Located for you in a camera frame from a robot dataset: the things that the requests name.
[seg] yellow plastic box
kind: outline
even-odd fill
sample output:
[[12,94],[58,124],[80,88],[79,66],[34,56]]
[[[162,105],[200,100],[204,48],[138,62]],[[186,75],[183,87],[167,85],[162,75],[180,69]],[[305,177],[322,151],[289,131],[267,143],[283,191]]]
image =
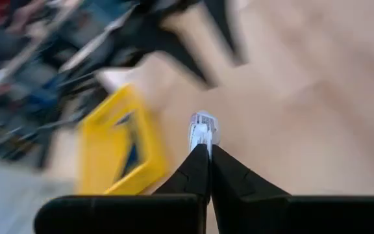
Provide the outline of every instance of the yellow plastic box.
[[79,194],[138,194],[167,172],[160,135],[127,84],[79,126]]

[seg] wooden floor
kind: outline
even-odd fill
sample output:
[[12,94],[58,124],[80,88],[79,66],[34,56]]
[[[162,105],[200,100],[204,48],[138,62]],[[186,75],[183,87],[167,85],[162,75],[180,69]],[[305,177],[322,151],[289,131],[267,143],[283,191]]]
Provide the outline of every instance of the wooden floor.
[[[203,6],[168,22],[218,88],[201,90],[158,54],[134,78],[172,169],[188,154],[190,116],[206,110],[222,148],[291,194],[374,194],[374,1],[234,0],[231,19],[249,61],[240,67]],[[75,133],[56,139],[47,174],[76,178]],[[208,223],[215,233],[214,215]]]

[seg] plastic crate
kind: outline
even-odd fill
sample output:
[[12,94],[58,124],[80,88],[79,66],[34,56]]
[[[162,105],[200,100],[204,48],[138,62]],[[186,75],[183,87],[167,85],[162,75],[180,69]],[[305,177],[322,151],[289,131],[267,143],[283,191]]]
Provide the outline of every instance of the plastic crate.
[[81,122],[79,150],[79,194],[138,194],[168,168],[154,122],[129,84]]

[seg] person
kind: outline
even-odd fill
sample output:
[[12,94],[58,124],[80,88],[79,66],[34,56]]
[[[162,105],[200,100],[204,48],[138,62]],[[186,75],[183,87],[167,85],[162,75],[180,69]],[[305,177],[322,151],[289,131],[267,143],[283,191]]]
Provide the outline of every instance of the person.
[[44,4],[44,0],[0,0],[0,68],[27,44],[25,27]]

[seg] blurred background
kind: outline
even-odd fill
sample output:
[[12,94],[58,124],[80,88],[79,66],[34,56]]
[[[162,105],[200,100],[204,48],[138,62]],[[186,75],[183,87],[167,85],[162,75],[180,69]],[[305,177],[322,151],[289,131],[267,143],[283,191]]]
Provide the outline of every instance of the blurred background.
[[[12,58],[27,57],[19,62],[24,66],[15,71],[16,82],[11,84],[19,86],[11,96],[15,100],[28,94],[30,86],[58,74],[72,54],[127,9],[126,4],[106,0],[57,2],[27,26],[31,39],[24,50],[34,44],[37,49]],[[102,68],[95,75],[113,90],[122,83],[139,90],[158,126],[168,175],[189,154],[191,115],[206,110],[219,120],[220,146],[287,192],[374,194],[374,1],[230,0],[227,4],[246,57],[242,66],[233,66],[226,56],[224,42],[201,3],[163,23],[182,33],[217,87],[205,90],[191,82],[192,74],[162,53],[150,54],[124,77],[119,68]],[[58,21],[65,23],[57,27]],[[59,41],[65,49],[48,55],[42,44]],[[5,72],[17,69],[15,64],[7,66]],[[78,104],[75,99],[64,105],[60,120],[68,119]],[[0,111],[0,122],[10,119],[8,129],[21,125],[28,133],[38,125],[22,117],[14,121],[13,113]],[[32,218],[41,204],[74,193],[80,160],[77,128],[53,130],[42,146],[15,162],[0,157],[0,233],[32,233]],[[36,156],[41,151],[47,155],[44,162]],[[211,208],[207,225],[208,233],[218,232]]]

